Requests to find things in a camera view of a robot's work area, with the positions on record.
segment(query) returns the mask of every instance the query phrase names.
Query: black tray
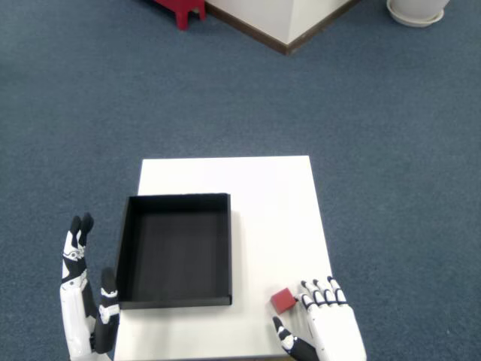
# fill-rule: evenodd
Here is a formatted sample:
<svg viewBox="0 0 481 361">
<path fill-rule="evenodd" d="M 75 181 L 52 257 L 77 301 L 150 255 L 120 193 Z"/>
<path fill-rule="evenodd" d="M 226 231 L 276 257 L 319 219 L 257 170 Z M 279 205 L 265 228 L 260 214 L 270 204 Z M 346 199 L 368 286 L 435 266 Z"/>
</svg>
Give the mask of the black tray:
<svg viewBox="0 0 481 361">
<path fill-rule="evenodd" d="M 129 197 L 116 265 L 120 307 L 231 305 L 230 195 Z"/>
</svg>

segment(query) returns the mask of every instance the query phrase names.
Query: pot base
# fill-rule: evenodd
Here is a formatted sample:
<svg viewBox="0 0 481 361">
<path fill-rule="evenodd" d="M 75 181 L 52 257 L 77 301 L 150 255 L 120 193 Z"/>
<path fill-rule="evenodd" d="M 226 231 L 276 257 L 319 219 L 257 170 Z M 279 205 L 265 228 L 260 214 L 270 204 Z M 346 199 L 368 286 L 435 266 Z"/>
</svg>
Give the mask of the pot base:
<svg viewBox="0 0 481 361">
<path fill-rule="evenodd" d="M 392 0 L 387 0 L 386 7 L 391 13 L 391 16 L 394 20 L 398 23 L 403 24 L 405 26 L 411 26 L 413 28 L 425 28 L 426 26 L 430 26 L 434 23 L 437 23 L 439 20 L 443 19 L 444 17 L 444 9 L 441 10 L 437 15 L 435 15 L 432 19 L 429 20 L 418 20 L 418 19 L 410 19 L 404 15 L 400 15 L 396 13 L 391 6 Z"/>
</svg>

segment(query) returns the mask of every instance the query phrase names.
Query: white wall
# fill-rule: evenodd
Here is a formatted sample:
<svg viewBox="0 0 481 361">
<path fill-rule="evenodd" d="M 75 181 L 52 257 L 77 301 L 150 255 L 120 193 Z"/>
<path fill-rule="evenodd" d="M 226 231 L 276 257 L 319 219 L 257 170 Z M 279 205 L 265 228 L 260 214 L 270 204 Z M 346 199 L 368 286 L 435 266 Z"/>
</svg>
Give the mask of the white wall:
<svg viewBox="0 0 481 361">
<path fill-rule="evenodd" d="M 298 0 L 207 0 L 283 43 L 289 42 L 292 6 L 296 1 Z"/>
<path fill-rule="evenodd" d="M 206 0 L 288 44 L 349 0 Z"/>
<path fill-rule="evenodd" d="M 287 43 L 298 38 L 348 1 L 349 0 L 294 0 Z"/>
</svg>

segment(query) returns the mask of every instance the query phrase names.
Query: robot finger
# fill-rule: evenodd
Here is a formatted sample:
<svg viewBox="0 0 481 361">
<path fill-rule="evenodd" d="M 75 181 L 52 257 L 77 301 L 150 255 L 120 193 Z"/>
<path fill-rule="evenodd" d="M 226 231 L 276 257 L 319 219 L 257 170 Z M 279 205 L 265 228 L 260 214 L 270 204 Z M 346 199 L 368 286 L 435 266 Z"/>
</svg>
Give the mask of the robot finger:
<svg viewBox="0 0 481 361">
<path fill-rule="evenodd" d="M 93 218 L 90 213 L 85 213 L 82 218 L 82 223 L 80 224 L 80 232 L 77 233 L 78 245 L 80 247 L 85 247 L 87 243 L 87 235 L 92 230 Z"/>
<path fill-rule="evenodd" d="M 332 290 L 334 291 L 334 295 L 336 296 L 337 303 L 339 305 L 345 305 L 347 303 L 347 300 L 344 295 L 344 292 L 339 286 L 339 283 L 331 276 L 328 277 L 328 281 L 331 284 Z"/>
<path fill-rule="evenodd" d="M 62 283 L 79 277 L 84 271 L 83 264 L 79 260 L 83 258 L 83 252 L 79 249 L 76 234 L 80 230 L 81 220 L 78 216 L 72 219 L 70 229 L 65 238 L 63 247 L 62 262 Z"/>
<path fill-rule="evenodd" d="M 319 309 L 317 307 L 317 304 L 313 301 L 313 299 L 306 293 L 301 293 L 300 295 L 297 295 L 294 298 L 302 303 L 307 313 L 310 313 L 313 310 Z"/>
<path fill-rule="evenodd" d="M 285 352 L 297 361 L 319 361 L 316 349 L 286 329 L 279 317 L 273 317 L 274 327 Z"/>
<path fill-rule="evenodd" d="M 314 302 L 318 306 L 322 305 L 327 305 L 327 302 L 325 301 L 324 297 L 321 294 L 321 291 L 317 286 L 314 286 L 311 282 L 306 282 L 306 281 L 301 281 L 302 287 L 306 288 L 312 297 L 314 298 Z"/>
<path fill-rule="evenodd" d="M 101 276 L 101 301 L 95 323 L 95 352 L 106 353 L 113 348 L 119 327 L 119 299 L 115 276 L 111 268 L 104 268 Z"/>
<path fill-rule="evenodd" d="M 334 291 L 332 290 L 329 282 L 319 282 L 318 280 L 313 280 L 313 283 L 321 290 L 321 293 L 329 306 L 337 304 L 336 296 L 334 295 Z"/>
<path fill-rule="evenodd" d="M 77 233 L 80 229 L 80 224 L 82 221 L 80 220 L 80 217 L 75 216 L 72 219 L 70 229 L 67 232 L 67 238 L 65 239 L 65 246 L 64 246 L 64 254 L 70 254 L 73 250 L 78 249 L 78 244 L 77 244 Z"/>
</svg>

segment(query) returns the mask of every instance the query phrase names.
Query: red chair leg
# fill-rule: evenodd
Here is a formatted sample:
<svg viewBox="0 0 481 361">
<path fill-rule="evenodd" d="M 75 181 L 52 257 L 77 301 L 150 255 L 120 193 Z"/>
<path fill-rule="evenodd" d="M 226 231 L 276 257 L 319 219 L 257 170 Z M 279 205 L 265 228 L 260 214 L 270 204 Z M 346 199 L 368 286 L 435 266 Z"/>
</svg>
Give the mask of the red chair leg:
<svg viewBox="0 0 481 361">
<path fill-rule="evenodd" d="M 179 30 L 187 30 L 189 13 L 185 11 L 178 11 L 175 13 L 175 20 L 177 21 L 177 28 Z"/>
</svg>

